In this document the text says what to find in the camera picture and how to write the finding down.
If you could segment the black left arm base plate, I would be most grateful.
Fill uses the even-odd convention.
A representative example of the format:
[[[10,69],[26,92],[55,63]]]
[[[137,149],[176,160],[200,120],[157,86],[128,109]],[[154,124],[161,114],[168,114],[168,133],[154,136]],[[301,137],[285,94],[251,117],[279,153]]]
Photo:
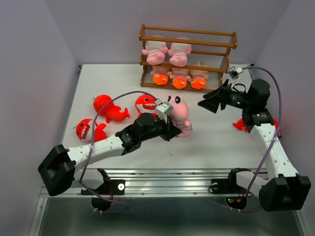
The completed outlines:
[[[126,181],[124,179],[112,179],[104,182],[97,189],[92,191],[99,195],[117,195],[121,196],[125,194]]]

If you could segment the boy doll black hair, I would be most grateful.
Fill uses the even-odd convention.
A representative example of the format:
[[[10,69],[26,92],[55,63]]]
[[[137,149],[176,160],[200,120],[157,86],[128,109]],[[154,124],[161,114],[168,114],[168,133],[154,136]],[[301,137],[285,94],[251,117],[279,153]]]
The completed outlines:
[[[170,67],[164,67],[164,66],[152,66],[151,75],[153,77],[153,82],[156,85],[162,86],[166,85],[169,80],[169,76],[172,74]]]

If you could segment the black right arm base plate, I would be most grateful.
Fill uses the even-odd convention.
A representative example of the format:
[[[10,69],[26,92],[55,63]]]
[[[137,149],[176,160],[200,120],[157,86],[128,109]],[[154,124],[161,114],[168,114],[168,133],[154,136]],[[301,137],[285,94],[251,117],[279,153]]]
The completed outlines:
[[[213,178],[208,191],[213,194],[240,194],[246,190],[236,184],[235,180],[227,178]]]

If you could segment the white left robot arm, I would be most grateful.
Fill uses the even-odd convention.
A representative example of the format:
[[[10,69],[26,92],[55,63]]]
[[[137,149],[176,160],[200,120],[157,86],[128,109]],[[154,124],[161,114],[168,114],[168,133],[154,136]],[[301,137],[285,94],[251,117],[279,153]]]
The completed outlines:
[[[141,147],[143,141],[161,137],[165,141],[181,134],[171,118],[155,119],[143,113],[122,131],[95,143],[80,147],[54,146],[38,167],[49,196],[57,196],[70,188],[83,187],[99,194],[109,190],[104,171],[88,171],[87,166],[106,158],[123,156]]]

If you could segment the boy doll from corner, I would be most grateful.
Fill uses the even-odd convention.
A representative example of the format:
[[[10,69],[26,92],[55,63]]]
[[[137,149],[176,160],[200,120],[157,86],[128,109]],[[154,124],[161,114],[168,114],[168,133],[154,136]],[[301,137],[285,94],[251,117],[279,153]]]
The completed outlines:
[[[193,89],[203,89],[207,85],[208,78],[206,70],[190,70],[190,84]]]

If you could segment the pink pig plush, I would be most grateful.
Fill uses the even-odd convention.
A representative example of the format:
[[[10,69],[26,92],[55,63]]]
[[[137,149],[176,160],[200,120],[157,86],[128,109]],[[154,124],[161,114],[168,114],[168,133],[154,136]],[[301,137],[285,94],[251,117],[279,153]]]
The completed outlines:
[[[185,100],[179,95],[169,95],[167,102],[173,107],[169,116],[173,124],[181,130],[177,137],[188,137],[192,133],[192,124],[189,120],[189,109]]]
[[[168,51],[165,41],[143,40],[144,47],[142,55],[146,56],[149,65],[159,65],[164,62],[165,54]]]
[[[171,43],[171,46],[167,51],[170,56],[169,62],[176,67],[185,67],[191,50],[191,44],[178,42]]]

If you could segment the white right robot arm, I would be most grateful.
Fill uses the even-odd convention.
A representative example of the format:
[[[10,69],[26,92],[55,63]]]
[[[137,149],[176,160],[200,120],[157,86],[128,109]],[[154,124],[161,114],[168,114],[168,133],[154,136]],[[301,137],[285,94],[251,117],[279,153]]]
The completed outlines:
[[[280,124],[275,124],[266,109],[270,85],[253,80],[248,91],[234,91],[228,82],[205,95],[198,105],[213,113],[227,105],[242,110],[242,120],[262,154],[268,178],[259,170],[232,169],[223,183],[217,182],[213,193],[236,193],[244,189],[259,198],[265,211],[300,210],[311,188],[308,177],[301,176],[291,164],[278,138]]]

